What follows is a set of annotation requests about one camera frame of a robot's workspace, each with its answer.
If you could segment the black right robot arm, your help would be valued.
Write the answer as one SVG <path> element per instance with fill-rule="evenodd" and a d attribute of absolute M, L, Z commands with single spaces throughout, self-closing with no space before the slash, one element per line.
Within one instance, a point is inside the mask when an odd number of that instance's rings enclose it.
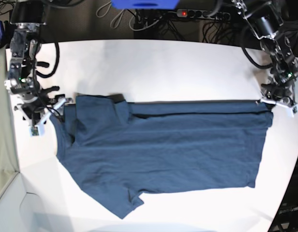
<path fill-rule="evenodd" d="M 18 0 L 11 17 L 15 25 L 10 41 L 11 59 L 4 85 L 10 95 L 21 100 L 15 109 L 22 113 L 32 130 L 38 130 L 51 117 L 60 118 L 58 109 L 65 103 L 63 95 L 49 97 L 49 93 L 59 91 L 59 86 L 42 88 L 37 78 L 52 77 L 60 60 L 60 47 L 55 42 L 56 59 L 49 74 L 37 71 L 37 67 L 49 67 L 49 63 L 37 61 L 41 49 L 41 27 L 46 25 L 46 14 L 49 9 L 67 8 L 60 0 Z"/>

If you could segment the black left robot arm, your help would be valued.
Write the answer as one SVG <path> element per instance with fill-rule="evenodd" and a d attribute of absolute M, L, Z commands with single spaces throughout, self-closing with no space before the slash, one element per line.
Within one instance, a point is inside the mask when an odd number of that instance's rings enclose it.
<path fill-rule="evenodd" d="M 293 54 L 288 37 L 281 31 L 283 20 L 270 0 L 233 0 L 231 2 L 246 25 L 240 33 L 240 47 L 249 62 L 260 70 L 269 70 L 266 83 L 260 84 L 260 102 L 280 106 L 298 113 L 295 82 L 298 78 L 298 60 Z M 260 65 L 245 47 L 247 32 L 260 42 L 260 48 L 269 55 L 271 63 Z"/>

